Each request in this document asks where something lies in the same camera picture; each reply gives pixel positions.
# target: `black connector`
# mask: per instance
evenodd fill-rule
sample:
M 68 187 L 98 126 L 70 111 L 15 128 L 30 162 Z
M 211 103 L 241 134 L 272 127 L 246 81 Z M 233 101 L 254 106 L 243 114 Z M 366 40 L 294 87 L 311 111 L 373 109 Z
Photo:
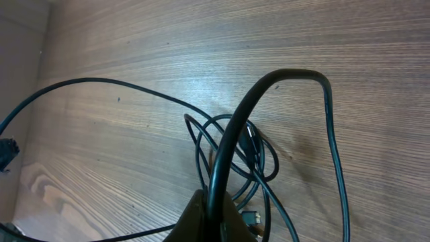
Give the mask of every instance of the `black connector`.
M 5 173 L 7 165 L 19 154 L 19 147 L 12 138 L 0 139 L 0 172 Z
M 251 125 L 245 124 L 239 136 L 238 143 L 247 157 L 247 165 L 251 172 L 254 170 L 255 163 L 259 159 L 259 142 L 254 128 Z
M 241 215 L 247 225 L 258 225 L 261 223 L 261 217 L 257 211 L 242 211 Z

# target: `electrical cord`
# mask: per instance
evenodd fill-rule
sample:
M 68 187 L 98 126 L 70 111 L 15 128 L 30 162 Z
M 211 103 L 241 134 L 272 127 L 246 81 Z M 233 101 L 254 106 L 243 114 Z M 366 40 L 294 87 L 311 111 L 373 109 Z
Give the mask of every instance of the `electrical cord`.
M 261 78 L 253 86 L 253 88 L 251 88 L 251 90 L 248 92 L 248 94 L 246 94 L 246 96 L 239 104 L 238 108 L 236 109 L 233 115 L 223 114 L 215 117 L 209 116 L 201 109 L 191 104 L 188 104 L 184 101 L 181 101 L 174 97 L 170 97 L 168 95 L 165 95 L 141 86 L 137 86 L 131 83 L 126 83 L 123 81 L 117 81 L 113 79 L 105 79 L 105 78 L 72 79 L 72 80 L 63 81 L 60 83 L 55 83 L 53 85 L 45 87 L 37 91 L 30 97 L 28 97 L 27 99 L 25 99 L 4 119 L 4 121 L 2 121 L 2 123 L 0 124 L 0 135 L 6 129 L 7 125 L 13 120 L 13 118 L 28 104 L 30 104 L 32 101 L 34 101 L 41 95 L 44 95 L 45 93 L 48 93 L 49 91 L 55 90 L 59 87 L 64 87 L 66 85 L 72 85 L 76 83 L 86 83 L 86 82 L 112 83 L 112 84 L 121 85 L 124 87 L 137 89 L 139 91 L 143 91 L 145 93 L 149 93 L 149 94 L 167 99 L 171 102 L 175 102 L 176 104 L 180 104 L 182 106 L 185 106 L 197 112 L 198 114 L 202 115 L 204 118 L 208 120 L 204 125 L 201 125 L 190 115 L 188 114 L 184 115 L 187 129 L 189 130 L 191 138 L 194 144 L 196 145 L 196 167 L 198 170 L 199 180 L 200 180 L 202 189 L 204 190 L 208 189 L 208 203 L 206 208 L 206 214 L 208 217 L 207 223 L 209 226 L 209 233 L 211 233 L 211 236 L 214 236 L 213 238 L 215 239 L 219 237 L 219 228 L 222 222 L 222 201 L 224 199 L 224 193 L 226 191 L 228 174 L 231 168 L 233 171 L 237 172 L 239 175 L 247 179 L 243 187 L 235 195 L 232 196 L 233 200 L 236 200 L 237 198 L 242 196 L 245 193 L 245 191 L 248 189 L 248 187 L 251 185 L 251 183 L 254 182 L 253 187 L 250 189 L 249 193 L 245 196 L 244 200 L 236 206 L 237 209 L 243 208 L 247 204 L 247 202 L 254 196 L 255 192 L 258 190 L 259 186 L 261 185 L 261 188 L 263 190 L 263 199 L 264 199 L 265 214 L 266 214 L 265 231 L 263 234 L 262 241 L 269 240 L 269 234 L 270 234 L 270 228 L 271 228 L 270 200 L 272 200 L 275 207 L 279 210 L 279 213 L 284 219 L 287 225 L 287 228 L 289 229 L 290 234 L 292 236 L 292 240 L 299 241 L 297 232 L 292 224 L 290 217 L 288 216 L 288 213 L 286 212 L 281 202 L 277 199 L 276 195 L 273 193 L 273 191 L 267 184 L 269 181 L 275 178 L 276 174 L 279 171 L 279 159 L 276 155 L 275 149 L 270 145 L 270 143 L 267 140 L 261 137 L 255 125 L 251 121 L 247 120 L 247 118 L 252 112 L 252 109 L 255 107 L 258 100 L 265 93 L 265 91 L 274 83 L 284 79 L 312 79 L 312 80 L 318 81 L 322 85 L 322 88 L 324 90 L 327 134 L 329 137 L 329 146 L 331 149 L 333 163 L 335 166 L 339 195 L 341 199 L 341 207 L 342 207 L 342 215 L 343 215 L 343 242 L 349 242 L 350 240 L 349 211 L 348 211 L 346 189 L 345 189 L 345 184 L 343 181 L 343 174 L 341 169 L 341 162 L 340 162 L 336 141 L 335 141 L 331 86 L 327 78 L 316 71 L 296 70 L 296 69 L 281 69 L 281 70 L 273 71 L 267 74 L 266 76 L 264 76 L 263 78 Z M 221 125 L 217 123 L 217 120 L 221 120 L 221 119 L 230 119 L 230 122 L 228 123 L 225 131 L 221 127 Z M 195 126 L 199 130 L 199 134 L 197 138 L 192 130 L 191 124 L 193 124 L 193 126 Z M 245 124 L 247 124 L 247 126 L 251 127 L 255 131 L 255 141 L 258 147 L 256 147 L 257 150 L 255 151 L 255 154 L 254 154 L 255 156 L 252 158 L 250 156 L 244 155 L 240 151 L 240 149 L 236 147 L 242 127 Z M 215 143 L 214 139 L 206 131 L 206 128 L 209 125 L 214 125 L 218 129 L 218 131 L 223 134 L 219 146 Z M 210 171 L 208 160 L 206 159 L 203 151 L 200 148 L 200 142 L 203 136 L 209 142 L 210 146 L 214 149 L 214 151 L 216 151 L 216 158 L 215 158 L 212 172 Z M 272 173 L 267 177 L 265 177 L 263 174 L 264 165 L 265 165 L 265 147 L 272 154 L 273 162 L 274 162 L 274 169 Z M 248 165 L 250 169 L 249 173 L 247 173 L 246 171 L 244 171 L 243 169 L 241 169 L 240 167 L 238 167 L 236 164 L 232 162 L 233 153 L 236 153 L 239 156 L 239 158 L 245 164 Z M 203 180 L 203 175 L 200 167 L 200 157 L 202 158 L 202 162 L 204 164 L 205 170 L 210 177 L 209 186 L 206 186 Z M 133 239 L 133 238 L 137 238 L 145 235 L 151 235 L 153 233 L 167 231 L 172 229 L 174 226 L 175 225 L 169 225 L 166 227 L 161 227 L 158 229 L 135 233 L 132 235 L 125 235 L 125 236 L 120 236 L 112 239 L 103 239 L 97 242 L 116 242 L 116 241 L 123 241 L 127 239 Z M 18 233 L 15 233 L 2 224 L 0 224 L 0 230 L 10 235 L 13 235 L 23 241 L 41 242 L 41 240 L 33 239 L 31 237 L 27 237 L 25 235 L 20 235 Z

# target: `black cable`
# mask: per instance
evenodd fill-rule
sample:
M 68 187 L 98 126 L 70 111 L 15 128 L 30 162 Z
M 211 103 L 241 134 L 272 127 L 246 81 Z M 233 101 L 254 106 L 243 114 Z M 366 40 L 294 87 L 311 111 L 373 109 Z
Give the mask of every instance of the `black cable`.
M 325 101 L 325 113 L 326 113 L 326 125 L 327 135 L 329 138 L 329 146 L 333 158 L 333 163 L 336 171 L 337 185 L 339 189 L 339 195 L 342 206 L 343 216 L 343 241 L 348 242 L 350 238 L 349 229 L 349 210 L 345 184 L 343 181 L 341 160 L 337 152 L 335 130 L 333 124 L 333 99 L 331 95 L 331 86 L 329 80 L 321 73 L 309 70 L 297 70 L 297 69 L 280 69 L 272 71 L 262 77 L 252 88 L 248 91 L 246 96 L 242 99 L 241 103 L 237 107 L 230 119 L 224 134 L 220 141 L 220 148 L 215 156 L 214 168 L 209 183 L 208 191 L 208 202 L 206 205 L 207 212 L 207 226 L 212 229 L 211 234 L 219 237 L 219 228 L 222 222 L 222 201 L 224 199 L 224 193 L 227 187 L 228 174 L 230 173 L 231 161 L 234 153 L 234 148 L 239 139 L 242 127 L 245 125 L 249 115 L 257 102 L 263 96 L 263 94 L 271 87 L 274 83 L 286 79 L 311 79 L 318 81 L 324 91 Z M 283 211 L 281 204 L 276 204 L 280 213 Z M 288 227 L 293 239 L 296 237 L 293 235 L 293 227 Z
M 52 91 L 54 89 L 57 89 L 59 87 L 63 87 L 66 85 L 76 84 L 76 83 L 84 83 L 84 82 L 100 82 L 100 83 L 113 83 L 116 85 L 122 85 L 125 87 L 130 87 L 133 89 L 137 89 L 139 91 L 143 91 L 164 99 L 167 99 L 169 101 L 175 102 L 177 104 L 183 105 L 187 108 L 192 109 L 193 111 L 199 113 L 208 121 L 202 126 L 197 121 L 195 121 L 191 116 L 185 115 L 185 123 L 187 125 L 187 128 L 190 132 L 190 135 L 193 139 L 193 142 L 196 144 L 196 167 L 198 168 L 199 173 L 199 179 L 202 184 L 203 189 L 205 190 L 206 185 L 203 181 L 202 172 L 200 169 L 200 162 L 199 157 L 202 158 L 202 161 L 204 162 L 204 166 L 206 168 L 206 171 L 208 175 L 210 175 L 209 165 L 207 162 L 207 159 L 204 156 L 203 151 L 200 148 L 200 141 L 202 137 L 204 136 L 205 139 L 210 143 L 212 148 L 215 151 L 218 151 L 216 154 L 216 159 L 214 163 L 214 168 L 212 171 L 212 175 L 210 176 L 210 186 L 208 191 L 208 206 L 206 209 L 207 215 L 208 215 L 208 224 L 210 225 L 209 229 L 212 229 L 213 235 L 216 238 L 217 234 L 219 234 L 219 226 L 220 222 L 222 220 L 222 217 L 220 216 L 222 213 L 216 214 L 217 212 L 222 212 L 222 203 L 220 204 L 220 201 L 222 201 L 224 198 L 224 193 L 226 190 L 226 182 L 228 179 L 228 173 L 230 167 L 237 172 L 239 175 L 247 178 L 247 181 L 245 182 L 244 186 L 233 196 L 234 199 L 237 199 L 240 197 L 243 193 L 245 193 L 246 189 L 251 185 L 251 182 L 255 182 L 253 185 L 253 188 L 251 188 L 250 192 L 247 194 L 245 199 L 238 205 L 238 207 L 243 207 L 246 205 L 246 203 L 253 197 L 255 192 L 257 191 L 257 188 L 259 185 L 262 185 L 263 189 L 263 198 L 265 203 L 265 212 L 266 212 L 266 230 L 264 232 L 263 241 L 267 241 L 269 239 L 269 233 L 270 233 L 270 224 L 271 224 L 271 215 L 270 215 L 270 204 L 269 204 L 269 198 L 273 200 L 273 203 L 281 213 L 283 219 L 285 220 L 287 227 L 290 230 L 290 233 L 292 235 L 293 241 L 298 241 L 297 233 L 294 229 L 294 226 L 292 225 L 292 222 L 290 220 L 290 217 L 288 216 L 287 212 L 285 211 L 284 207 L 280 203 L 280 201 L 276 198 L 275 194 L 271 191 L 270 187 L 267 185 L 267 182 L 272 180 L 276 174 L 279 171 L 279 161 L 276 155 L 276 152 L 274 148 L 269 144 L 267 140 L 264 138 L 261 138 L 260 134 L 257 132 L 257 139 L 259 139 L 259 146 L 260 146 L 260 155 L 258 156 L 257 160 L 255 161 L 255 168 L 254 170 L 250 170 L 250 173 L 247 173 L 246 171 L 243 171 L 240 167 L 235 165 L 231 162 L 233 153 L 236 152 L 236 154 L 239 156 L 239 158 L 242 159 L 246 164 L 247 157 L 239 149 L 236 148 L 237 139 L 239 137 L 239 133 L 245 122 L 247 122 L 249 125 L 251 125 L 255 130 L 257 128 L 255 127 L 252 122 L 248 121 L 247 118 L 249 114 L 251 113 L 252 109 L 258 102 L 259 98 L 264 94 L 264 92 L 275 82 L 280 81 L 282 79 L 314 79 L 318 81 L 325 92 L 325 108 L 326 108 L 326 120 L 327 120 L 327 133 L 329 136 L 329 144 L 333 156 L 333 162 L 335 164 L 335 171 L 337 175 L 337 182 L 338 182 L 338 188 L 339 188 L 339 194 L 341 197 L 341 204 L 342 204 L 342 211 L 343 211 L 343 241 L 348 242 L 349 241 L 349 213 L 348 213 L 348 205 L 347 205 L 347 197 L 346 197 L 346 191 L 345 191 L 345 184 L 343 182 L 343 176 L 342 176 L 342 169 L 339 159 L 339 154 L 337 152 L 336 148 L 336 142 L 335 142 L 335 136 L 334 136 L 334 128 L 333 128 L 333 108 L 332 108 L 332 98 L 331 98 L 331 88 L 329 81 L 324 77 L 324 75 L 317 73 L 315 71 L 306 71 L 306 70 L 288 70 L 288 69 L 282 69 L 278 71 L 274 71 L 272 73 L 267 74 L 263 78 L 261 78 L 254 87 L 248 92 L 248 94 L 245 96 L 245 98 L 242 100 L 239 107 L 236 109 L 236 112 L 233 115 L 229 114 L 223 114 L 216 117 L 210 117 L 207 113 L 203 112 L 199 108 L 188 104 L 186 102 L 183 102 L 179 99 L 176 99 L 174 97 L 170 97 L 168 95 L 149 90 L 144 87 L 140 87 L 131 83 L 126 83 L 123 81 L 117 81 L 113 79 L 104 79 L 104 78 L 80 78 L 80 79 L 73 79 L 69 81 L 63 81 L 60 83 L 56 83 L 54 85 L 45 87 L 44 89 L 41 89 L 40 91 L 37 91 L 27 99 L 25 99 L 18 107 L 16 107 L 10 115 L 4 119 L 4 121 L 0 124 L 0 135 L 3 133 L 3 131 L 6 129 L 7 125 L 13 120 L 13 118 L 22 110 L 24 109 L 29 103 L 34 101 L 36 98 L 40 97 L 41 95 L 44 95 L 45 93 L 48 93 L 49 91 Z M 223 118 L 231 118 L 230 122 L 228 123 L 227 129 L 225 134 L 222 136 L 222 140 L 219 145 L 214 142 L 213 138 L 206 132 L 206 128 L 213 124 L 221 133 L 224 133 L 224 130 L 222 127 L 216 122 L 219 119 Z M 199 135 L 196 138 L 194 135 L 193 130 L 191 129 L 191 125 L 193 124 L 198 130 Z M 263 174 L 264 170 L 264 163 L 265 163 L 265 155 L 264 155 L 264 146 L 266 146 L 269 151 L 271 152 L 274 160 L 274 170 L 272 171 L 271 175 L 265 177 Z M 126 235 L 121 237 L 116 237 L 113 239 L 104 239 L 101 240 L 103 242 L 109 241 L 122 241 L 126 239 L 132 239 L 140 236 L 150 235 L 153 233 L 158 233 L 161 231 L 166 231 L 169 229 L 172 229 L 175 225 L 170 225 L 168 227 L 163 227 L 159 229 L 154 229 L 151 231 L 145 231 L 141 233 L 135 233 L 133 235 Z M 24 241 L 40 241 L 37 239 L 29 238 L 24 235 L 18 235 L 17 233 L 14 233 L 13 231 L 9 230 L 4 225 L 0 224 L 0 230 L 5 231 L 6 233 L 9 233 L 13 236 L 16 236 Z

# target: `wooden surface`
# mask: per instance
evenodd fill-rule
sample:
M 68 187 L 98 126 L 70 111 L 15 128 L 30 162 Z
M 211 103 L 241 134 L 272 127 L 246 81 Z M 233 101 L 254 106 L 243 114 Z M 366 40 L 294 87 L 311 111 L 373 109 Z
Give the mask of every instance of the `wooden surface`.
M 48 16 L 49 4 L 45 0 L 0 1 L 1 120 L 34 92 Z M 0 173 L 0 223 L 11 222 L 14 216 L 31 114 L 30 106 L 1 135 L 13 137 L 22 152 L 7 167 L 10 173 Z
M 270 71 L 320 71 L 333 87 L 352 240 L 429 241 L 429 13 L 426 0 L 60 1 L 38 87 L 109 77 L 217 115 Z M 301 241 L 342 236 L 322 96 L 315 82 L 284 81 L 251 116 L 279 154 L 270 185 Z M 34 107 L 14 220 L 30 236 L 84 241 L 170 225 L 199 188 L 183 114 L 203 120 L 181 106 L 81 84 Z M 232 173 L 228 191 L 243 182 Z M 263 214 L 262 204 L 259 192 L 247 208 Z M 289 240 L 273 208 L 271 241 Z

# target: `dark object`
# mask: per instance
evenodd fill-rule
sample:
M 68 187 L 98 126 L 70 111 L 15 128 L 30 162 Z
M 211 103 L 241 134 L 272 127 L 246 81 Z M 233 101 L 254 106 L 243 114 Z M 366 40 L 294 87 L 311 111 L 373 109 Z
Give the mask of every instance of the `dark object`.
M 241 215 L 246 225 L 259 225 L 261 223 L 261 217 L 257 211 L 242 211 Z
M 7 125 L 13 120 L 13 118 L 24 109 L 29 103 L 34 101 L 36 98 L 57 89 L 59 87 L 64 87 L 66 85 L 72 85 L 76 83 L 85 83 L 85 82 L 100 82 L 100 83 L 112 83 L 116 85 L 122 85 L 125 87 L 130 87 L 133 89 L 137 89 L 139 91 L 143 91 L 145 93 L 149 93 L 158 97 L 162 97 L 169 101 L 175 102 L 176 104 L 183 105 L 191 110 L 199 113 L 203 117 L 205 117 L 208 121 L 201 125 L 190 115 L 185 114 L 185 123 L 193 139 L 193 142 L 196 144 L 196 167 L 199 175 L 200 183 L 202 185 L 202 192 L 197 191 L 195 196 L 197 198 L 191 199 L 189 206 L 192 204 L 197 204 L 199 210 L 195 210 L 195 208 L 187 207 L 183 216 L 186 218 L 192 218 L 192 223 L 188 224 L 188 219 L 180 219 L 177 225 L 170 225 L 167 227 L 162 227 L 159 229 L 153 229 L 151 231 L 145 231 L 141 233 L 135 233 L 133 235 L 126 235 L 121 237 L 116 237 L 113 239 L 104 239 L 102 241 L 106 242 L 114 242 L 114 241 L 123 241 L 125 239 L 133 239 L 145 235 L 150 235 L 153 233 L 158 233 L 161 231 L 167 231 L 169 229 L 174 228 L 174 231 L 171 232 L 166 239 L 174 240 L 182 240 L 182 238 L 186 239 L 197 239 L 202 241 L 247 241 L 247 239 L 251 236 L 248 230 L 243 230 L 243 227 L 246 225 L 244 221 L 237 215 L 237 211 L 232 213 L 232 208 L 234 208 L 234 204 L 231 200 L 236 200 L 240 195 L 242 195 L 247 188 L 254 182 L 253 187 L 250 189 L 249 193 L 243 199 L 243 201 L 236 206 L 236 210 L 243 208 L 247 202 L 254 196 L 258 187 L 261 186 L 263 190 L 263 199 L 265 204 L 265 229 L 263 232 L 262 241 L 266 242 L 269 240 L 270 236 L 270 228 L 271 228 L 271 211 L 270 211 L 270 200 L 274 203 L 275 207 L 279 210 L 284 222 L 286 223 L 287 228 L 290 231 L 292 241 L 299 241 L 297 232 L 292 224 L 291 218 L 288 216 L 285 208 L 282 206 L 281 202 L 277 199 L 276 195 L 273 193 L 269 185 L 267 184 L 269 181 L 275 178 L 276 174 L 279 171 L 279 161 L 276 155 L 275 150 L 270 145 L 270 143 L 265 140 L 259 134 L 259 131 L 255 125 L 247 120 L 249 115 L 251 114 L 253 108 L 261 98 L 261 96 L 274 84 L 278 81 L 282 81 L 285 79 L 312 79 L 318 81 L 322 90 L 324 91 L 324 101 L 325 101 L 325 114 L 326 114 L 326 125 L 327 125 L 327 135 L 329 138 L 329 146 L 333 158 L 333 163 L 335 166 L 335 173 L 337 178 L 337 184 L 339 189 L 339 195 L 341 199 L 341 207 L 342 207 L 342 216 L 343 216 L 343 242 L 349 242 L 350 240 L 350 229 L 349 229 L 349 210 L 348 210 L 348 202 L 347 202 L 347 194 L 345 189 L 345 183 L 343 181 L 342 167 L 341 161 L 339 158 L 339 154 L 337 151 L 336 140 L 335 140 L 335 131 L 333 124 L 333 99 L 331 94 L 331 86 L 329 80 L 316 71 L 308 71 L 308 70 L 298 70 L 298 69 L 281 69 L 277 71 L 273 71 L 263 78 L 261 78 L 246 96 L 243 98 L 242 102 L 239 104 L 238 108 L 231 114 L 222 114 L 215 117 L 209 116 L 207 113 L 203 112 L 199 108 L 178 100 L 174 97 L 169 97 L 168 95 L 149 90 L 144 87 L 140 87 L 131 83 L 126 83 L 123 81 L 117 81 L 113 79 L 104 79 L 104 78 L 80 78 L 73 79 L 69 81 L 63 81 L 60 83 L 56 83 L 54 85 L 45 87 L 40 91 L 37 91 L 35 94 L 31 95 L 27 99 L 25 99 L 18 107 L 16 107 L 10 115 L 8 115 L 4 121 L 0 124 L 0 134 L 6 129 Z M 230 119 L 226 130 L 217 123 L 217 120 L 221 119 Z M 196 138 L 191 124 L 193 124 L 198 130 L 199 134 Z M 214 125 L 221 133 L 222 139 L 219 146 L 214 142 L 214 139 L 208 134 L 206 128 L 209 125 Z M 210 171 L 208 160 L 206 159 L 203 151 L 200 148 L 200 141 L 202 137 L 209 142 L 214 151 L 216 151 L 216 158 L 214 162 L 214 167 L 212 171 Z M 239 141 L 241 149 L 245 154 L 242 153 L 236 145 Z M 273 156 L 274 161 L 274 169 L 272 173 L 268 176 L 265 176 L 264 165 L 265 165 L 265 148 L 267 148 Z M 236 153 L 241 160 L 248 165 L 250 168 L 250 172 L 242 170 L 236 164 L 232 163 L 233 154 Z M 210 184 L 206 186 L 202 177 L 202 170 L 200 169 L 200 158 L 204 163 L 204 167 L 208 175 L 210 176 Z M 230 173 L 230 168 L 237 172 L 239 175 L 245 177 L 247 181 L 243 185 L 243 187 L 232 196 L 226 195 L 226 185 L 228 180 L 228 175 Z M 37 239 L 33 239 L 27 236 L 23 236 L 17 233 L 14 233 L 4 225 L 0 224 L 0 230 L 5 231 L 11 235 L 16 236 L 24 241 L 40 241 Z M 193 238 L 186 237 L 181 231 L 193 231 Z
M 19 148 L 15 140 L 12 138 L 0 139 L 0 172 L 8 172 L 9 170 L 5 170 L 5 168 L 18 154 Z
M 19 231 L 19 229 L 17 227 L 15 227 L 15 225 L 11 224 L 11 223 L 7 223 L 5 224 L 5 226 L 12 230 L 15 233 L 21 234 L 21 232 Z M 14 236 L 12 235 L 8 235 L 7 233 L 2 233 L 2 231 L 0 231 L 0 242 L 22 242 L 17 240 Z
M 209 241 L 205 239 L 205 192 L 197 190 L 187 207 L 182 213 L 182 216 L 177 221 L 175 228 L 170 232 L 164 241 Z M 244 224 L 240 214 L 236 210 L 230 196 L 224 196 L 224 221 L 221 225 L 222 241 L 243 241 L 256 242 L 252 234 L 248 232 L 247 226 Z

